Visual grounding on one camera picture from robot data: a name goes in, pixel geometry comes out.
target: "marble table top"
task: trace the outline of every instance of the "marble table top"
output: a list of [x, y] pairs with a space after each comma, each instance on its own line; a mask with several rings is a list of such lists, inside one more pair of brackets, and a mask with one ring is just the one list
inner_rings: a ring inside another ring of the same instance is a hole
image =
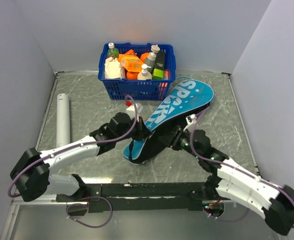
[[[210, 85], [214, 100], [204, 114], [199, 129], [210, 138], [213, 147], [232, 157], [238, 164], [255, 172], [251, 151], [233, 97], [228, 76], [218, 73], [187, 74]], [[49, 112], [45, 120], [38, 150], [56, 147], [57, 95], [68, 94], [70, 99], [70, 137], [77, 141], [107, 123], [118, 112], [124, 112], [123, 100], [111, 100], [97, 74], [60, 73]], [[143, 105], [140, 116], [146, 121], [160, 101], [137, 101]], [[100, 156], [87, 158], [60, 170], [60, 175], [78, 174], [85, 183], [178, 183], [205, 182], [209, 173], [197, 160], [184, 151], [169, 148], [143, 164], [132, 164], [123, 157], [130, 139]]]

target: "blue plastic basket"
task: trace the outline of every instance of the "blue plastic basket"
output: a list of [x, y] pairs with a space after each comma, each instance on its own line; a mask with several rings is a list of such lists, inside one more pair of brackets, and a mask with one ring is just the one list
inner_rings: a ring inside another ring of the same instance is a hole
[[[120, 54], [125, 54], [130, 49], [141, 54], [151, 51], [151, 43], [146, 45], [115, 43]], [[103, 47], [99, 60], [98, 79], [103, 82], [109, 97], [115, 100], [125, 99], [126, 95], [131, 95], [135, 100], [163, 100], [176, 76], [176, 58], [174, 48], [169, 44], [158, 44], [161, 51], [166, 53], [164, 69], [168, 71], [168, 80], [127, 80], [105, 78], [105, 60], [107, 58], [108, 43]]]

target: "bottle cap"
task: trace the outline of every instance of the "bottle cap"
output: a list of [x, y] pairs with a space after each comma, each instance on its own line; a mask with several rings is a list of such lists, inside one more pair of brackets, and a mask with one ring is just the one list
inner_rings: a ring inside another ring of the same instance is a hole
[[159, 48], [159, 46], [156, 45], [151, 45], [151, 51], [154, 52], [155, 54], [158, 53], [161, 49]]
[[113, 48], [115, 47], [115, 45], [114, 45], [113, 42], [111, 42], [111, 43], [108, 44], [108, 47], [109, 47], [110, 49], [113, 49]]
[[149, 60], [151, 60], [151, 61], [155, 61], [156, 60], [156, 53], [154, 53], [153, 51], [152, 52], [150, 52], [149, 54], [148, 54], [148, 59]]
[[152, 67], [148, 66], [147, 64], [143, 64], [141, 65], [141, 68], [142, 68], [141, 73], [145, 75], [146, 73], [148, 73], [147, 68], [152, 68]]

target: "gray wall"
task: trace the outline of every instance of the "gray wall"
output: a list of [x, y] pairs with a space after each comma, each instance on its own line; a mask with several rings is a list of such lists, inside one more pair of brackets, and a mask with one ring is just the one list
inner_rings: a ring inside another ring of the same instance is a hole
[[232, 85], [263, 177], [294, 188], [294, 1], [271, 2]]
[[54, 75], [12, 0], [0, 0], [0, 234], [11, 199], [9, 173], [35, 146]]
[[107, 42], [169, 43], [177, 69], [231, 73], [270, 0], [14, 0], [54, 71], [97, 70]]

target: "white bottle cap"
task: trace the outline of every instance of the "white bottle cap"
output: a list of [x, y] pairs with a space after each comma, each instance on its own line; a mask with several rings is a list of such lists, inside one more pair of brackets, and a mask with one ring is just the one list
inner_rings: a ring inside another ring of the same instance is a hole
[[151, 51], [154, 52], [155, 54], [158, 53], [161, 49], [159, 48], [159, 46], [156, 45], [151, 45]]
[[148, 66], [147, 64], [143, 64], [143, 65], [141, 65], [141, 68], [142, 68], [141, 73], [142, 73], [142, 75], [145, 76], [148, 73], [147, 68], [152, 68], [152, 67]]
[[148, 59], [150, 60], [150, 61], [155, 61], [156, 60], [156, 53], [154, 53], [154, 52], [150, 52], [149, 54], [148, 54]]

